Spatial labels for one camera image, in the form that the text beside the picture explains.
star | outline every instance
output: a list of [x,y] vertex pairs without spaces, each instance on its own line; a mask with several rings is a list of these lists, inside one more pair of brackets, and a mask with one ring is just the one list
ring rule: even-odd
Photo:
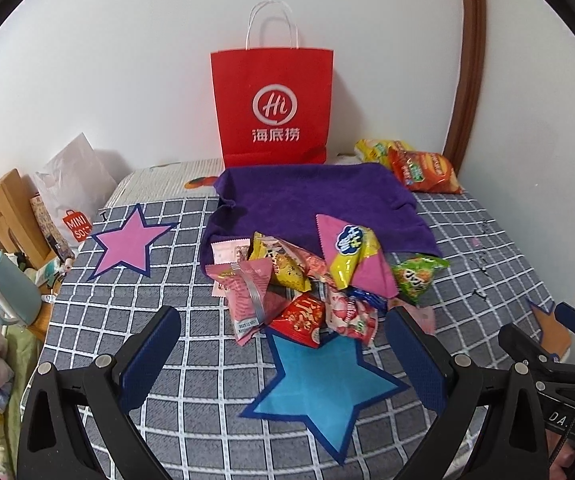
[[128,267],[149,278],[150,245],[176,224],[177,222],[147,225],[141,205],[136,204],[121,227],[92,235],[92,238],[103,248],[103,256],[96,264],[88,281],[118,265]]
[[555,319],[554,307],[552,307],[551,312],[548,312],[530,300],[527,300],[527,304],[541,327],[539,343],[546,352],[555,354],[559,359],[562,359],[571,346],[570,332]]
[[277,375],[240,416],[299,420],[339,464],[360,410],[408,388],[363,359],[356,339],[334,336],[309,348],[266,329]]

orange star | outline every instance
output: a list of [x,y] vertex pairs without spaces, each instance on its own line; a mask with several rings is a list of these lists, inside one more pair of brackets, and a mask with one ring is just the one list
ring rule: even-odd
[[527,302],[541,327],[541,346],[562,359],[571,346],[570,332],[554,318],[554,309],[548,314],[531,301]]

purple towel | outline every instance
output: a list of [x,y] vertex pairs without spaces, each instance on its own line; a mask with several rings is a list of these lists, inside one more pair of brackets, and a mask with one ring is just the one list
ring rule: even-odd
[[211,243],[255,231],[323,256],[318,213],[371,228],[384,251],[441,255],[412,193],[380,164],[244,166],[225,170],[214,187],[221,200],[201,240],[203,270],[213,263]]

white wall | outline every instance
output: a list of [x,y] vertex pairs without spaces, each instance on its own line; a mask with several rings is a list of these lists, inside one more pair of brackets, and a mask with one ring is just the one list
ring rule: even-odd
[[488,0],[483,89],[459,179],[557,303],[575,306],[575,37],[543,0]]
[[[116,178],[218,156],[210,52],[244,45],[260,0],[25,0],[0,29],[0,176],[80,131]],[[329,146],[404,137],[440,151],[458,78],[461,0],[286,0],[305,46],[333,48]],[[254,42],[284,44],[267,20]]]

pink star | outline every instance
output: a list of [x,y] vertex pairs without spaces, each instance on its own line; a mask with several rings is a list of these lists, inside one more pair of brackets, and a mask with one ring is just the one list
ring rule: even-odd
[[121,227],[92,235],[104,252],[88,280],[93,280],[118,265],[126,266],[149,278],[150,245],[176,224],[146,225],[143,209],[140,204],[136,204]]

